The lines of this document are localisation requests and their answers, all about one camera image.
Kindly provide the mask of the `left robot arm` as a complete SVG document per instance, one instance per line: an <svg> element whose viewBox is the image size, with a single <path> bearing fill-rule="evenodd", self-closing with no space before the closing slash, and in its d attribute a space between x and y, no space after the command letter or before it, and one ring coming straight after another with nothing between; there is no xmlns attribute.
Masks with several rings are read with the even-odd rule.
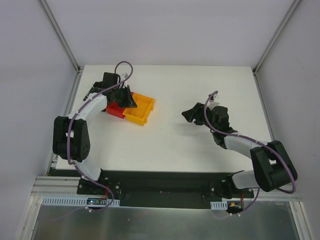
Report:
<svg viewBox="0 0 320 240"><path fill-rule="evenodd" d="M90 179L88 188L96 195L105 191L106 183L99 178L101 168L90 156L88 127L112 103L116 103L121 109L138 107L130 86L125 84L130 77L126 73L119 75L105 72L102 81L95 82L85 95L80 107L67 116L57 116L54 120L53 153L67 160L83 178Z"/></svg>

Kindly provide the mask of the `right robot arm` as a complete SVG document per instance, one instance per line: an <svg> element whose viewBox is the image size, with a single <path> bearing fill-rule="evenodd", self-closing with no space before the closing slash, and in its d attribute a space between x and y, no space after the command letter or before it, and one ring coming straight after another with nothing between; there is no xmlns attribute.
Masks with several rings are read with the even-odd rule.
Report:
<svg viewBox="0 0 320 240"><path fill-rule="evenodd" d="M189 123L208 127L214 142L221 148L251 160L252 170L242 170L226 177L222 189L228 196L237 197L246 188L264 192L279 190L287 194L296 192L298 174L280 141L261 142L237 132L230 126L228 109L224 106L209 108L198 102L181 114Z"/></svg>

